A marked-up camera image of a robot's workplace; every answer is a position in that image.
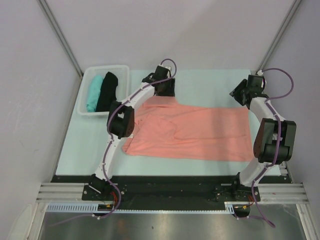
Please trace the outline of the salmon pink polo shirt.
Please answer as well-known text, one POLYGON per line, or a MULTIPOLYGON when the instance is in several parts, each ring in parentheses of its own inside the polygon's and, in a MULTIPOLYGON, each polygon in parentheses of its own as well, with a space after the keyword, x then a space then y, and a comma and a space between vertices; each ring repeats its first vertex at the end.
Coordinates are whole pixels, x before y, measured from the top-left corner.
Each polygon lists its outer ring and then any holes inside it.
POLYGON ((153 96, 135 113, 133 136, 122 150, 131 156, 247 162, 254 157, 248 110, 153 96))

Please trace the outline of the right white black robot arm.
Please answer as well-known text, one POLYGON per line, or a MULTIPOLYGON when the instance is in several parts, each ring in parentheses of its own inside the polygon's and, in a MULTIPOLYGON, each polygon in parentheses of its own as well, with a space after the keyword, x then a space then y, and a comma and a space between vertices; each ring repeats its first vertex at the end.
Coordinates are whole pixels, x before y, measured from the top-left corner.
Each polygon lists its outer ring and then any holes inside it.
POLYGON ((239 172, 231 184, 230 194, 236 201, 255 197, 258 183, 275 165, 287 162, 293 154, 297 125, 283 118, 264 94, 265 78, 249 75, 230 92, 238 103, 246 106, 260 122, 253 144, 254 158, 239 172))

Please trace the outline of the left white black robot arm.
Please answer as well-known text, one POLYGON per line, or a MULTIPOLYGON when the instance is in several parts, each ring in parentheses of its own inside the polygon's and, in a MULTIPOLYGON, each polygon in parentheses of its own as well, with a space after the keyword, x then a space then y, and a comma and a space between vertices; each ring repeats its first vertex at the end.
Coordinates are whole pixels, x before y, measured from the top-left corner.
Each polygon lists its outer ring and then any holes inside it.
POLYGON ((115 101, 111 104, 106 124, 109 140, 101 163, 88 182, 88 187, 93 190, 93 194, 98 199, 107 199, 115 187, 111 183, 114 157, 122 140, 130 137, 133 133, 136 109, 157 93, 164 92, 167 89, 174 89, 175 75, 159 79, 159 77, 163 76, 163 73, 150 73, 142 80, 139 88, 134 93, 121 102, 115 101))

